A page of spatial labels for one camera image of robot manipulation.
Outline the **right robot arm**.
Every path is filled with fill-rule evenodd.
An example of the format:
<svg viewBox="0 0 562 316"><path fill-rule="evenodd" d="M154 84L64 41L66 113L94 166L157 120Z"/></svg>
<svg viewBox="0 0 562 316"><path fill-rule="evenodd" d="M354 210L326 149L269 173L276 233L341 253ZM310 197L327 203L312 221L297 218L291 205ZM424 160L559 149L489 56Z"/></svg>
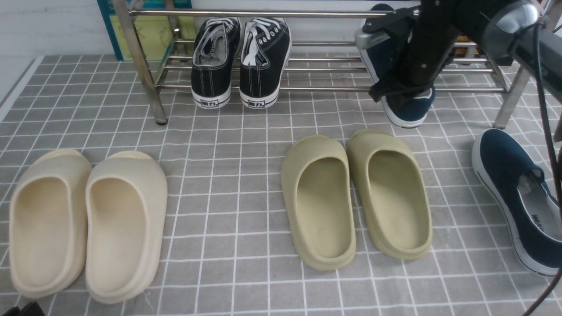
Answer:
<svg viewBox="0 0 562 316"><path fill-rule="evenodd" d="M359 49L387 39L397 47L389 72L369 95L375 101L393 96L402 107L433 86L464 35L490 57L516 60L560 101L561 38L546 29L546 20L533 0L422 0L387 12L356 33Z"/></svg>

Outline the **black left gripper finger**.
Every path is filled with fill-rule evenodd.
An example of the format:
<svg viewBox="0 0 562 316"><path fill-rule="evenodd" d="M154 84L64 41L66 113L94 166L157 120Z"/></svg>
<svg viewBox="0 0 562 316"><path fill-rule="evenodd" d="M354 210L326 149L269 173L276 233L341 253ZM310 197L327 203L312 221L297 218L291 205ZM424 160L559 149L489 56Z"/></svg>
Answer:
<svg viewBox="0 0 562 316"><path fill-rule="evenodd" d="M20 316L45 316L38 302L30 302L20 310Z"/></svg>
<svg viewBox="0 0 562 316"><path fill-rule="evenodd" d="M4 312L2 316L24 316L25 309L21 309L18 306L14 306Z"/></svg>

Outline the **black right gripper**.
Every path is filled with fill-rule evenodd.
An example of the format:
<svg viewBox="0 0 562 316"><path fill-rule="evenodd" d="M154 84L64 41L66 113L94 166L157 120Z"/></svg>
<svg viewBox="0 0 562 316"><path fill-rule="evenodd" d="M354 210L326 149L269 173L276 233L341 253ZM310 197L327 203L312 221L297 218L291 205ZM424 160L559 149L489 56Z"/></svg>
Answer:
<svg viewBox="0 0 562 316"><path fill-rule="evenodd" d="M385 40L397 47L391 69L369 89L373 100L405 104L433 86L459 35L454 13L453 4L422 4L383 12L356 30L359 50Z"/></svg>

